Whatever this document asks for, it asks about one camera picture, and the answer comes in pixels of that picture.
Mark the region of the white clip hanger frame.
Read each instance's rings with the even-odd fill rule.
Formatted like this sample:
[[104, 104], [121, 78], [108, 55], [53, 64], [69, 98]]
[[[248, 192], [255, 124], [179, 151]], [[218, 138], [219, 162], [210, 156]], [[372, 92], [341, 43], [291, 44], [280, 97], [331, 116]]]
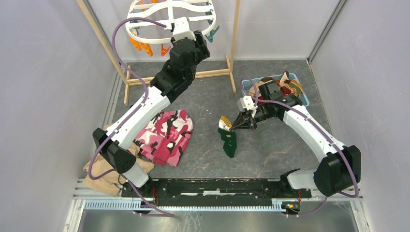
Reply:
[[[205, 36], [217, 25], [217, 15], [211, 0], [135, 0], [131, 3], [125, 30], [134, 40], [147, 44], [166, 44], [171, 41], [174, 30], [174, 20], [187, 17], [190, 23], [207, 26], [200, 31]], [[169, 37], [144, 38], [139, 31], [143, 28], [160, 24], [169, 31]]]

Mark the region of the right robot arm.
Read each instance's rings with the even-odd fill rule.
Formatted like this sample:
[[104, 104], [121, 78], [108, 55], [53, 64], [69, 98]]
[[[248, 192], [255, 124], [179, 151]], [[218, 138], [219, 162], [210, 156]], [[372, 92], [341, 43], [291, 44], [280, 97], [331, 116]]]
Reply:
[[292, 128], [309, 146], [319, 161], [315, 170], [296, 169], [281, 176], [279, 191], [292, 197], [299, 189], [316, 189], [330, 197], [336, 193], [356, 198], [361, 177], [361, 152], [346, 146], [327, 132], [295, 95], [284, 96], [276, 81], [258, 86], [254, 95], [238, 100], [239, 115], [224, 129], [256, 129], [257, 123], [278, 118]]

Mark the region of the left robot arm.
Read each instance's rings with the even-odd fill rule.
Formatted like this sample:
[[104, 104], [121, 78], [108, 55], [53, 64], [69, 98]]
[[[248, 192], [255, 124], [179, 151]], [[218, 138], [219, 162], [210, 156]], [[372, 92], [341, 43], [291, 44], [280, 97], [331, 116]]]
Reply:
[[169, 59], [150, 81], [140, 100], [112, 128], [97, 128], [92, 134], [97, 146], [96, 154], [101, 154], [114, 171], [124, 176], [140, 197], [151, 193], [152, 184], [137, 164], [136, 157], [128, 152], [128, 147], [157, 113], [173, 103], [192, 84], [197, 65], [210, 56], [202, 32], [197, 30], [193, 35], [193, 38], [172, 37]]

